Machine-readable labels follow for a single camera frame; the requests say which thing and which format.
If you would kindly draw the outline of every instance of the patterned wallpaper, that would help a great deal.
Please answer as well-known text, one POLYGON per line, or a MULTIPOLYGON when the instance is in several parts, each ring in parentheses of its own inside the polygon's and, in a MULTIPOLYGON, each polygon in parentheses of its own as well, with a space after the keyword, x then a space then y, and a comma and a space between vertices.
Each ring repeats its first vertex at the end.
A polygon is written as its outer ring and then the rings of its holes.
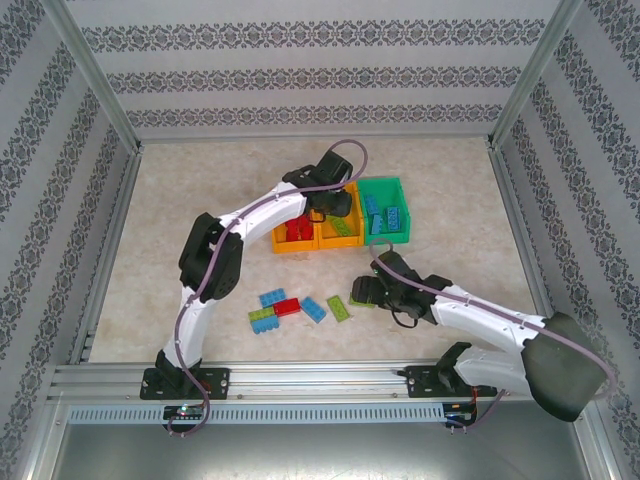
POLYGON ((640 478, 639 27, 633 2, 585 2, 503 145, 554 308, 620 380, 599 408, 622 478, 640 478))
POLYGON ((0 479, 66 363, 130 157, 41 5, 0 4, 0 479))
POLYGON ((486 134, 558 0, 69 1, 142 139, 486 134))

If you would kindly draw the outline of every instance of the perforated metal strip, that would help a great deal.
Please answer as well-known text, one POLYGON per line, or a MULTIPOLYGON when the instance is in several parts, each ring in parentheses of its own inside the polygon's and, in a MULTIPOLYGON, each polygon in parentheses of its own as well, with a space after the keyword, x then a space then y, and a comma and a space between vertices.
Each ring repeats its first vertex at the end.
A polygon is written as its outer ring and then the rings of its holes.
MULTIPOLYGON (((162 423, 162 405, 74 406, 69 423, 76 425, 143 425, 162 423)), ((443 422, 442 403, 375 405, 215 405, 209 424, 327 424, 443 422)), ((197 423, 177 420, 179 423, 197 423)))

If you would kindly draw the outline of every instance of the enclosure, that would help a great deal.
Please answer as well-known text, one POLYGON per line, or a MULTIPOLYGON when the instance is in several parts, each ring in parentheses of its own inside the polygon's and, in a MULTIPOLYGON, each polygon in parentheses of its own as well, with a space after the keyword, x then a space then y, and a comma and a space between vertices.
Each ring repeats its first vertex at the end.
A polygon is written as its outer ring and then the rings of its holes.
MULTIPOLYGON (((639 9, 4 0, 1 477, 640 478, 639 9), (203 346, 205 366, 230 371, 226 399, 193 439, 170 438, 164 408, 182 402, 140 387, 173 332, 195 218, 249 204, 343 138, 369 152, 348 187, 363 199, 351 237, 314 224, 275 253, 281 226, 245 249, 203 346), (348 303, 371 272, 364 196, 385 182, 411 268, 572 315, 616 393, 574 423, 511 395, 450 435, 443 405, 470 399, 410 398, 396 372, 482 341, 348 303), (325 308, 340 295, 351 318, 301 312, 256 335, 247 313, 277 288, 325 308)), ((358 148, 336 152, 360 167, 358 148)))

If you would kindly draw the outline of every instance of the damask wallpaper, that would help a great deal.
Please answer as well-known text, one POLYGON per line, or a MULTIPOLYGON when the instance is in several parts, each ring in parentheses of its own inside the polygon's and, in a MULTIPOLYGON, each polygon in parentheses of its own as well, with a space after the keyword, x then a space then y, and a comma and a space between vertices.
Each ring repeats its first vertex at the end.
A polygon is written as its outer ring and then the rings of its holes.
POLYGON ((40 3, 0 1, 0 479, 66 363, 130 153, 40 3))
POLYGON ((617 372, 599 408, 622 478, 640 478, 639 7, 581 6, 503 145, 554 308, 617 372))
POLYGON ((557 3, 68 6, 138 135, 166 140, 489 133, 557 3))

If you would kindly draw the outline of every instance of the beige floor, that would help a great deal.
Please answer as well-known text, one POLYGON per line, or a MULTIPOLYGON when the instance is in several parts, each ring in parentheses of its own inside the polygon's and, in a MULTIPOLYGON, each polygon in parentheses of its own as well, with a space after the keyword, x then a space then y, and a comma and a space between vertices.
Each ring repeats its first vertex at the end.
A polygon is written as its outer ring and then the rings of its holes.
MULTIPOLYGON (((529 289, 481 139, 366 139, 366 175, 399 176, 412 238, 397 250, 423 277, 452 279, 475 295, 533 312, 529 289)), ((173 331, 180 298, 178 257, 193 220, 230 212, 264 194, 282 175, 317 162, 329 140, 152 145, 145 149, 91 352, 92 362, 152 362, 173 331)), ((357 147, 338 152, 355 168, 357 147)), ((303 313, 255 335, 247 312, 260 293, 283 287, 319 303, 348 298, 370 273, 365 248, 275 255, 264 237, 245 252, 242 278, 220 305, 204 341, 207 361, 437 358, 464 332, 421 322, 394 324, 389 312, 350 307, 338 324, 303 313)))

